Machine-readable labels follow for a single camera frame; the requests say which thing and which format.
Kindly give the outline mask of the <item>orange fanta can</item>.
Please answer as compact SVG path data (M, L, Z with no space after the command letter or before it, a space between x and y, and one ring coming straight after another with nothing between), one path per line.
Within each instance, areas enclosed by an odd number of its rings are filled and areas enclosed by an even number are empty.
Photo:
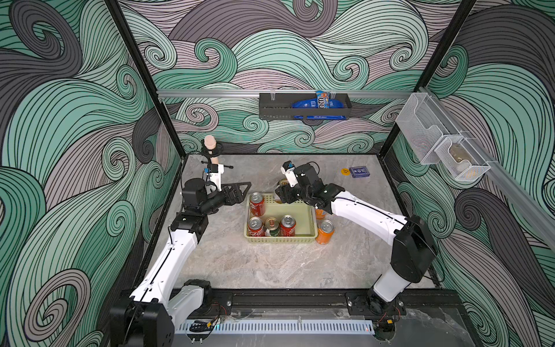
M316 215L317 220L322 220L326 217L327 213L324 210L316 209L315 210L315 215Z
M318 244L328 244L332 238L332 235L335 232L335 226L332 221L328 219L324 219L319 224L318 234L315 241Z

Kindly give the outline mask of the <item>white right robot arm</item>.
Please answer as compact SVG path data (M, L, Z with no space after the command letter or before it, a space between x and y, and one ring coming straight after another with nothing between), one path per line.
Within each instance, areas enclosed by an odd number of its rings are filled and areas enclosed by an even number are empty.
M284 203L302 201L352 221L392 247L390 265L369 290L373 302L393 302L412 283L420 282L436 259L432 233L417 215L405 217L385 211L336 184L286 184L278 186L275 193Z

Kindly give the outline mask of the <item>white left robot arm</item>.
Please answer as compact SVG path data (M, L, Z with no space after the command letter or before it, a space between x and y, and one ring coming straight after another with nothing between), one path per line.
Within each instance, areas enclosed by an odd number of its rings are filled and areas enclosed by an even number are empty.
M251 182L222 184L190 179L182 189L182 207L169 227L169 238L141 283L110 311L111 346L172 346L176 327L201 307L210 307L210 283L189 281L172 291L185 262L208 227L208 217L223 206L244 202Z

